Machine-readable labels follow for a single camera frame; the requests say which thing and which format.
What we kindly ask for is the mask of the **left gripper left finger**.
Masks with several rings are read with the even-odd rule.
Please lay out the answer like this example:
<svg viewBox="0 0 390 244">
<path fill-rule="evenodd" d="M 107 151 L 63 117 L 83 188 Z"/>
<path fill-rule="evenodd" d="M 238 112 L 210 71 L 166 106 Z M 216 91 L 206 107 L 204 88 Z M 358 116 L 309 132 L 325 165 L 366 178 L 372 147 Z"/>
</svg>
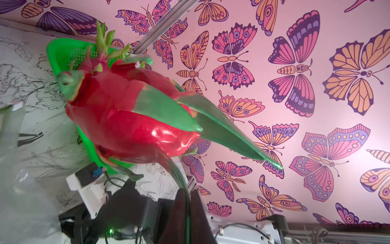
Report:
<svg viewBox="0 0 390 244">
<path fill-rule="evenodd" d="M 179 189 L 159 244 L 185 244 L 186 191 Z"/>
</svg>

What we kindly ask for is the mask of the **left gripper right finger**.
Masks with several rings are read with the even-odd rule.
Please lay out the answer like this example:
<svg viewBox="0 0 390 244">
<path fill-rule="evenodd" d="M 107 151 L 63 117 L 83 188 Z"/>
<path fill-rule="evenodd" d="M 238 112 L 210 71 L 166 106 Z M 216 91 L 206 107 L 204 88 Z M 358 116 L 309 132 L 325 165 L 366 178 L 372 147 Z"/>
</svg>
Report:
<svg viewBox="0 0 390 244">
<path fill-rule="evenodd" d="M 216 244 L 198 190 L 191 191 L 191 244 Z"/>
</svg>

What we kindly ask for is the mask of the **pink dragon fruit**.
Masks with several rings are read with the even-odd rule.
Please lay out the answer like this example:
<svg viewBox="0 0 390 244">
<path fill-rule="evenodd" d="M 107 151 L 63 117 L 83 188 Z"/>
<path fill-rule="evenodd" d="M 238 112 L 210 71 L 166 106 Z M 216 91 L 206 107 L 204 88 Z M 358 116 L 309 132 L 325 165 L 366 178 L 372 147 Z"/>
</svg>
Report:
<svg viewBox="0 0 390 244">
<path fill-rule="evenodd" d="M 115 30 L 111 30 L 105 35 L 106 24 L 101 24 L 96 21 L 96 37 L 95 47 L 97 51 L 97 57 L 92 58 L 90 56 L 92 46 L 89 46 L 86 50 L 84 60 L 78 65 L 77 70 L 83 70 L 86 72 L 103 72 L 109 70 L 109 60 L 125 58 L 127 53 L 131 49 L 131 44 L 124 46 L 120 50 L 109 52 L 111 44 L 114 40 Z"/>
</svg>

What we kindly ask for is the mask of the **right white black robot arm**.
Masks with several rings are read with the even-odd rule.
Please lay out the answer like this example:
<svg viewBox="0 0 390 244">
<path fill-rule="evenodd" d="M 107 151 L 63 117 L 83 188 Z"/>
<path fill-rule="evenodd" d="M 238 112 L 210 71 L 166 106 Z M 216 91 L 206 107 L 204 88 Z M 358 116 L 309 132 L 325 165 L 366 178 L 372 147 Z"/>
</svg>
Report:
<svg viewBox="0 0 390 244">
<path fill-rule="evenodd" d="M 254 237 L 261 244 L 283 244 L 290 236 L 282 215 L 256 223 L 219 224 L 205 213 L 199 193 L 179 190 L 175 200 L 141 195 L 132 181 L 125 182 L 92 217 L 85 204 L 59 215 L 62 232 L 73 244 L 95 244 L 99 239 L 136 244 L 217 244 L 231 233 L 236 243 Z"/>
</svg>

